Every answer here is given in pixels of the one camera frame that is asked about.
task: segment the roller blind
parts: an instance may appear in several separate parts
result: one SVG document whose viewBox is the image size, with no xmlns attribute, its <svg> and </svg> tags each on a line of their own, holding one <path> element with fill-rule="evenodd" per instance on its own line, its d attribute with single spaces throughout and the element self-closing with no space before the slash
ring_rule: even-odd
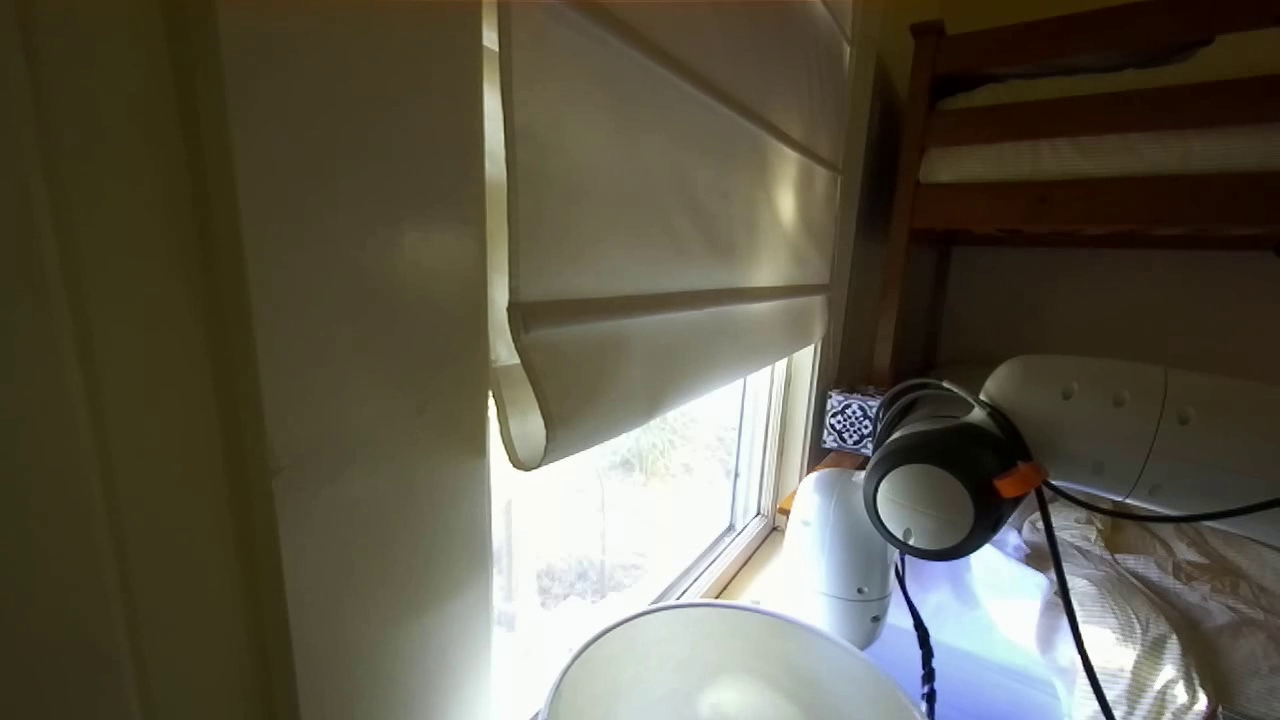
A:
<svg viewBox="0 0 1280 720">
<path fill-rule="evenodd" d="M 518 467 L 821 339 L 845 100 L 824 0 L 502 6 L 487 323 Z"/>
</svg>

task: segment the bed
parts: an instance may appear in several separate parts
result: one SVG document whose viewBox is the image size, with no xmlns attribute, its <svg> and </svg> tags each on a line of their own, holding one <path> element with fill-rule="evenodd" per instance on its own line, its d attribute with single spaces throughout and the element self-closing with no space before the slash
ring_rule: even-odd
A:
<svg viewBox="0 0 1280 720">
<path fill-rule="evenodd" d="M 1278 0 L 915 22 L 870 382 L 934 366 L 965 244 L 1278 253 L 1278 22 Z"/>
</svg>

